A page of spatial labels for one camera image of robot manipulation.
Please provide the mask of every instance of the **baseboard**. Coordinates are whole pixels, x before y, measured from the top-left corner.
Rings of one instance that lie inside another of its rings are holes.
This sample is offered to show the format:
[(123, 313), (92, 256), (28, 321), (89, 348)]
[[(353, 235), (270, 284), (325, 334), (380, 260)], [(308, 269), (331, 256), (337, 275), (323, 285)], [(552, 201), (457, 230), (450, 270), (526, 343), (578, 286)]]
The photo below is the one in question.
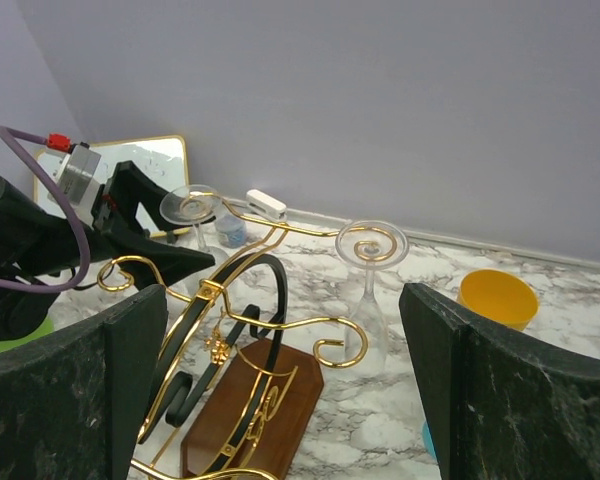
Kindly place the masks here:
[[(231, 203), (241, 209), (246, 209), (247, 203), (244, 200), (231, 199)], [(305, 212), (302, 210), (288, 209), (287, 218), (289, 221), (309, 223), (334, 229), (342, 228), (351, 220), (345, 218), (332, 217), (319, 213)], [(401, 226), (402, 231), (409, 237), (409, 240), (420, 245), (448, 245), (451, 247), (467, 248), (471, 250), (487, 250), (492, 252), (508, 253), (516, 257), (528, 258), (551, 265), (564, 267), (577, 267), (579, 269), (590, 270), (600, 273), (600, 262), (583, 260), (579, 258), (556, 255), (549, 252), (523, 249), (515, 246), (497, 245), (494, 243), (481, 242), (478, 240), (453, 237), (450, 235), (440, 235), (436, 233), (413, 230)]]

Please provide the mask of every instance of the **black textured panel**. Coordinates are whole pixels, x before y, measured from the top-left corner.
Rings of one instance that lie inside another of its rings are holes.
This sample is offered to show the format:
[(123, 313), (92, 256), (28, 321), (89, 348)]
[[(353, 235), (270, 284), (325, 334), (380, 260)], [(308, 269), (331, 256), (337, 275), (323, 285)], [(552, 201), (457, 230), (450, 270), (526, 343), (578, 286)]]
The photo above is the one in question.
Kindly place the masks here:
[(400, 312), (443, 479), (600, 479), (600, 360), (422, 284)]
[(166, 326), (162, 287), (0, 354), (0, 480), (122, 480)]

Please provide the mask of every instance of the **wine glass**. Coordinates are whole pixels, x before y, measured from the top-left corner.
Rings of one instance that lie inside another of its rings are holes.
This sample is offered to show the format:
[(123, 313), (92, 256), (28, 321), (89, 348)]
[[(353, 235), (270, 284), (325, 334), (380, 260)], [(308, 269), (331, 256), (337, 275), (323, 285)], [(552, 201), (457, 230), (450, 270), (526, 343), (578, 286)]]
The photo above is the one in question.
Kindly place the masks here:
[[(404, 260), (409, 242), (405, 234), (390, 223), (358, 221), (340, 230), (336, 250), (345, 262), (365, 270), (364, 292), (349, 318), (365, 331), (369, 348), (352, 370), (361, 376), (374, 376), (384, 370), (389, 349), (389, 328), (375, 296), (375, 272)], [(358, 334), (348, 328), (344, 338), (345, 358), (353, 358), (361, 346)]]
[(218, 192), (207, 185), (185, 185), (165, 195), (162, 202), (160, 202), (162, 217), (175, 225), (191, 225), (191, 233), (197, 239), (198, 250), (213, 255), (215, 259), (215, 266), (197, 272), (186, 280), (189, 294), (197, 292), (200, 280), (208, 278), (216, 268), (229, 258), (229, 255), (221, 248), (207, 245), (204, 233), (200, 228), (200, 225), (209, 220), (222, 204), (220, 197), (217, 195)]

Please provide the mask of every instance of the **black curved band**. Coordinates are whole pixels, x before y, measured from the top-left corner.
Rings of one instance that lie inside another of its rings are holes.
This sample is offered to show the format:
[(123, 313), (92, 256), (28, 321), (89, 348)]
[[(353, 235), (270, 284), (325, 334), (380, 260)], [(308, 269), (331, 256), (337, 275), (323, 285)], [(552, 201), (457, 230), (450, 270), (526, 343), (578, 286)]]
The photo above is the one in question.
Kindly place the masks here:
[[(274, 313), (271, 320), (269, 321), (269, 323), (282, 324), (284, 323), (286, 318), (288, 299), (287, 276), (285, 273), (284, 266), (282, 265), (282, 262), (280, 262), (280, 260), (274, 257), (273, 255), (263, 254), (253, 261), (252, 257), (253, 254), (249, 254), (236, 259), (222, 270), (215, 272), (215, 274), (212, 278), (210, 278), (210, 280), (217, 283), (223, 283), (227, 280), (227, 278), (229, 278), (229, 276), (232, 273), (234, 273), (238, 268), (241, 268), (245, 263), (248, 263), (248, 265), (244, 268), (243, 272), (257, 265), (268, 265), (275, 276), (278, 293), (277, 310)], [(208, 300), (196, 297), (187, 308), (182, 322), (173, 332), (173, 335), (171, 336), (167, 345), (164, 348), (162, 356), (158, 359), (158, 364), (156, 366), (156, 371), (151, 385), (150, 402), (148, 404), (148, 408), (151, 408), (151, 405), (155, 401), (155, 398), (158, 395), (158, 392), (160, 390), (160, 387), (162, 386), (167, 371), (169, 370), (169, 367), (173, 362), (178, 352), (178, 349), (182, 345), (182, 342), (184, 341), (187, 333), (198, 320), (198, 317), (204, 311), (208, 304)], [(259, 314), (260, 309), (255, 305), (248, 305), (243, 313), (243, 315), (246, 317), (256, 319), (259, 318)], [(225, 342), (230, 346), (233, 346), (238, 337), (240, 336), (240, 333), (242, 333), (242, 331), (244, 330), (245, 325), (246, 324), (242, 322), (236, 322), (234, 327), (227, 335)], [(263, 328), (258, 331), (257, 327), (250, 327), (250, 334), (256, 339), (265, 338), (269, 334), (269, 332), (271, 332), (271, 329), (268, 328)], [(276, 330), (274, 333), (271, 348), (269, 350), (269, 355), (263, 367), (266, 370), (272, 371), (275, 368), (278, 353), (280, 351), (280, 345), (282, 343), (282, 333), (282, 330)], [(174, 427), (181, 426), (195, 408), (196, 404), (208, 388), (209, 384), (213, 380), (219, 368), (221, 368), (221, 366), (209, 363), (204, 373), (200, 377), (200, 380), (198, 380), (195, 386), (193, 386), (193, 389), (191, 388), (193, 385), (193, 377), (190, 374), (186, 372), (176, 373), (169, 385), (167, 386), (167, 390), (165, 392), (164, 397), (162, 398), (162, 401), (160, 402), (158, 411), (156, 412), (153, 421), (150, 425), (148, 425), (143, 436), (139, 439), (139, 443), (144, 443), (151, 436), (151, 433), (153, 432), (153, 430), (155, 429), (165, 412), (165, 420), (167, 421), (167, 423)], [(255, 415), (258, 405), (260, 404), (260, 400), (262, 395), (264, 394), (265, 388), (266, 379), (264, 379), (264, 382), (261, 379), (258, 386), (256, 387), (256, 394), (254, 395), (251, 404), (247, 408), (246, 415), (243, 417), (243, 421), (241, 421), (240, 426), (238, 427), (238, 429), (236, 429), (235, 434), (232, 435), (232, 438), (229, 441), (230, 444), (234, 445), (235, 443), (234, 446), (237, 446), (246, 434), (247, 428), (253, 416)]]

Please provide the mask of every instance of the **whiteboard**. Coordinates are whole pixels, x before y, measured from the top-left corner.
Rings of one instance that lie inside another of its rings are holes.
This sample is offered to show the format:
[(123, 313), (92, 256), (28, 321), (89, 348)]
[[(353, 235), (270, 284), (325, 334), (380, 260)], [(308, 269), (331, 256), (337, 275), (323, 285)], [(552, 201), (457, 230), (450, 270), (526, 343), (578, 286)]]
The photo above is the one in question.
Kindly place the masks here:
[[(132, 160), (138, 168), (157, 185), (171, 192), (189, 184), (187, 153), (184, 139), (179, 136), (124, 140), (103, 144), (93, 144), (91, 150), (102, 155), (94, 179), (106, 183), (113, 175), (116, 165)], [(46, 150), (37, 155), (38, 163), (45, 172), (55, 177), (62, 160)], [(64, 218), (60, 207), (48, 197), (48, 190), (37, 177), (33, 180), (33, 200), (45, 212)], [(142, 228), (146, 228), (152, 237), (164, 235), (142, 205), (138, 206), (136, 218)]]

